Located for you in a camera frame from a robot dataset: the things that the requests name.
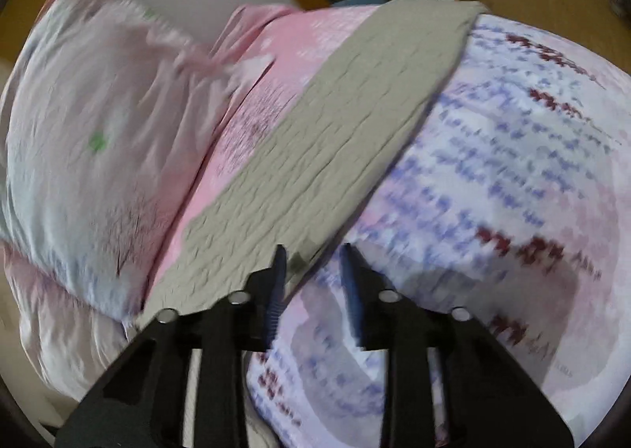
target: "white pillow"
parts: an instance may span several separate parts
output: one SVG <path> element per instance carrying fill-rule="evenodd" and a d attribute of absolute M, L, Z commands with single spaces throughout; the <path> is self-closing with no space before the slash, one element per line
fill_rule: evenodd
<path fill-rule="evenodd" d="M 20 338 L 37 375 L 80 401 L 127 346 L 123 325 L 72 297 L 4 247 L 4 271 L 20 310 Z"/>
<path fill-rule="evenodd" d="M 55 0 L 2 95 L 0 235 L 119 321 L 228 118 L 272 61 L 220 66 L 131 0 Z"/>

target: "bed sheet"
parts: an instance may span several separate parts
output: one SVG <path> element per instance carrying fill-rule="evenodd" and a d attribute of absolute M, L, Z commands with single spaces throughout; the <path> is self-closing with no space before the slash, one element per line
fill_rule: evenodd
<path fill-rule="evenodd" d="M 283 15 L 240 50 L 276 61 L 228 121 L 179 233 L 372 11 Z M 621 250 L 631 227 L 629 94 L 631 78 L 588 50 L 481 16 L 422 131 L 344 240 L 420 305 L 472 310 L 577 445 L 631 373 Z M 162 271 L 178 253 L 176 233 Z M 285 446 L 378 446 L 384 355 L 355 347 L 346 315 L 335 253 L 287 306 L 273 349 L 250 364 L 251 396 Z M 441 411 L 437 402 L 444 440 Z"/>

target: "bedding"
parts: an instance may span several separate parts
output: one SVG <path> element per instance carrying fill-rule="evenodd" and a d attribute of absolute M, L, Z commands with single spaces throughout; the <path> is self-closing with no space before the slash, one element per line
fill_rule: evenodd
<path fill-rule="evenodd" d="M 77 401 L 134 336 L 70 295 L 5 244 L 4 273 L 20 311 L 20 340 L 42 382 Z"/>
<path fill-rule="evenodd" d="M 371 11 L 354 20 L 352 9 L 330 10 L 326 20 L 285 15 L 241 54 L 272 51 L 277 62 L 295 62 L 287 69 L 302 62 L 307 82 L 335 49 L 327 42 L 341 43 Z M 292 30 L 310 31 L 304 40 L 314 47 L 292 52 L 284 42 Z M 313 55 L 323 58 L 310 67 Z M 291 109 L 295 78 L 278 74 L 253 88 L 182 224 L 247 161 L 263 136 L 258 126 L 272 129 Z M 620 251 L 631 220 L 629 93 L 631 78 L 588 50 L 481 16 L 423 130 L 344 237 L 420 305 L 474 311 L 542 388 L 577 445 L 631 373 L 630 284 Z M 178 238 L 165 265 L 177 259 Z M 351 338 L 334 254 L 289 302 L 273 350 L 253 357 L 247 385 L 286 446 L 376 446 L 383 365 L 382 353 L 361 352 Z M 439 386 L 437 372 L 433 378 Z M 436 412 L 441 418 L 440 401 Z"/>
<path fill-rule="evenodd" d="M 396 0 L 375 11 L 194 222 L 141 321 L 165 306 L 182 314 L 211 306 L 266 264 L 277 243 L 291 254 L 290 270 L 298 259 L 310 265 L 425 118 L 484 10 L 475 2 Z"/>
<path fill-rule="evenodd" d="M 215 65 L 133 0 L 54 0 L 2 95 L 0 236 L 129 323 L 226 113 L 270 62 Z"/>

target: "black plastic bracket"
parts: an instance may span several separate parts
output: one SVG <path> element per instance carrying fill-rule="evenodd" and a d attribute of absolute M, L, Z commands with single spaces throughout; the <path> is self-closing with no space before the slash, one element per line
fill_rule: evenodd
<path fill-rule="evenodd" d="M 449 448 L 573 448 L 573 438 L 519 363 L 465 308 L 441 314 L 388 289 L 352 245 L 342 285 L 358 345 L 387 349 L 381 448 L 436 444 L 427 349 L 438 350 Z"/>

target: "metal screw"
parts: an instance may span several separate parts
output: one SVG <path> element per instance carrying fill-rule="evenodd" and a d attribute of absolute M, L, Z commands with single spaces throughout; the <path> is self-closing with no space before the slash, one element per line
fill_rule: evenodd
<path fill-rule="evenodd" d="M 180 314 L 175 309 L 163 309 L 160 311 L 156 318 L 161 324 L 169 324 L 175 322 L 179 318 Z"/>
<path fill-rule="evenodd" d="M 454 307 L 451 310 L 451 315 L 458 322 L 468 322 L 472 318 L 471 313 L 464 307 Z"/>
<path fill-rule="evenodd" d="M 379 300 L 381 300 L 381 302 L 391 304 L 399 302 L 401 300 L 401 296 L 393 289 L 385 289 L 384 291 L 379 292 Z"/>
<path fill-rule="evenodd" d="M 232 305 L 241 305 L 246 302 L 250 302 L 250 294 L 247 291 L 233 291 L 228 295 L 228 301 Z"/>

